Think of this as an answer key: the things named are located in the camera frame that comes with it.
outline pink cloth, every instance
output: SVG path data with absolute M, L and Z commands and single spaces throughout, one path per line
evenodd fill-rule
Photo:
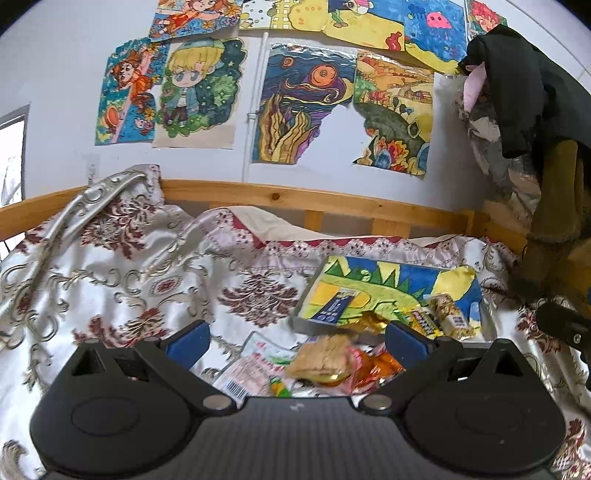
M 466 112 L 471 112 L 474 105 L 476 105 L 476 101 L 480 96 L 480 92 L 482 91 L 485 82 L 486 69 L 483 62 L 472 70 L 464 83 L 464 110 Z

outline white wall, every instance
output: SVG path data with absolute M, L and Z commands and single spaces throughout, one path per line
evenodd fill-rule
M 511 27 L 591 89 L 591 75 L 585 72 L 591 70 L 591 33 L 554 0 L 511 2 L 486 0 Z M 155 0 L 43 0 L 0 37 L 0 116 L 31 104 L 25 156 L 28 197 L 86 183 L 86 164 L 97 160 L 99 177 L 134 163 L 158 163 L 166 178 L 242 179 L 250 98 L 237 111 L 234 150 L 160 149 L 147 143 L 94 146 L 107 56 L 124 42 L 146 36 L 155 5 Z M 248 96 L 255 84 L 260 35 L 249 32 L 252 40 L 241 80 Z M 321 35 L 313 38 L 328 46 L 345 45 Z M 352 165 L 369 137 L 362 117 L 350 105 L 338 107 L 323 121 L 320 136 L 296 166 L 253 164 L 248 180 L 450 210 L 479 208 L 486 183 L 463 127 L 445 100 L 436 93 L 436 123 L 424 179 Z

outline anime boy drawing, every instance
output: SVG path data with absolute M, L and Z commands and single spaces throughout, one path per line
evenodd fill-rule
M 220 40 L 207 38 L 185 42 L 171 55 L 168 70 L 176 89 L 163 91 L 165 126 L 176 120 L 184 127 L 188 118 L 199 112 L 200 99 L 195 87 L 220 66 L 224 49 Z

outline bed rail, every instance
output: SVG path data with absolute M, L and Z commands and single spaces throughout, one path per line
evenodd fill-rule
M 24 200 L 0 208 L 0 241 L 26 232 L 59 212 L 85 187 L 77 187 Z M 321 231 L 325 213 L 370 219 L 367 235 L 408 238 L 415 225 L 432 227 L 445 233 L 488 237 L 503 242 L 520 255 L 527 243 L 516 232 L 497 225 L 488 214 L 474 211 L 447 212 L 409 203 L 381 200 L 344 193 L 292 187 L 205 180 L 163 180 L 164 196 L 170 203 L 206 202 L 210 208 L 254 205 L 303 210 L 304 227 Z M 587 299 L 591 287 L 591 268 L 565 262 L 561 276 L 574 287 L 581 299 Z

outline children's drawing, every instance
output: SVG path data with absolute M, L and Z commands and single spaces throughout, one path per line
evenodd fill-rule
M 466 56 L 464 9 L 451 0 L 402 0 L 406 51 L 443 73 Z
M 490 32 L 497 25 L 507 25 L 507 19 L 493 12 L 486 4 L 466 0 L 468 14 L 468 40 Z
M 228 121 L 238 94 L 243 42 L 204 38 L 171 48 L 164 70 L 155 147 L 231 148 L 223 134 L 211 145 L 196 132 Z
M 480 327 L 478 303 L 482 293 L 470 267 L 440 270 L 330 255 L 297 316 L 318 320 L 318 314 L 332 305 L 331 311 L 339 313 L 338 317 L 323 321 L 341 327 L 359 322 L 364 312 L 375 312 L 388 322 L 403 322 L 423 335 L 430 335 L 431 332 L 424 331 L 423 325 L 413 322 L 410 313 L 426 304 L 425 295 L 440 293 L 449 293 L 472 326 Z M 345 300 L 337 306 L 337 299 Z
M 371 137 L 357 165 L 424 175 L 433 125 L 431 70 L 360 51 L 355 108 Z
M 239 26 L 241 29 L 270 28 L 292 30 L 287 15 L 300 0 L 245 0 L 242 4 Z
M 109 57 L 100 91 L 96 145 L 154 138 L 156 103 L 150 93 L 162 82 L 168 44 L 130 40 Z
M 253 160 L 295 164 L 322 119 L 353 96 L 355 56 L 323 48 L 271 46 Z
M 288 19 L 298 30 L 323 31 L 357 45 L 401 51 L 404 16 L 395 6 L 401 1 L 300 0 L 291 7 Z
M 242 0 L 158 0 L 152 41 L 212 33 L 238 23 Z

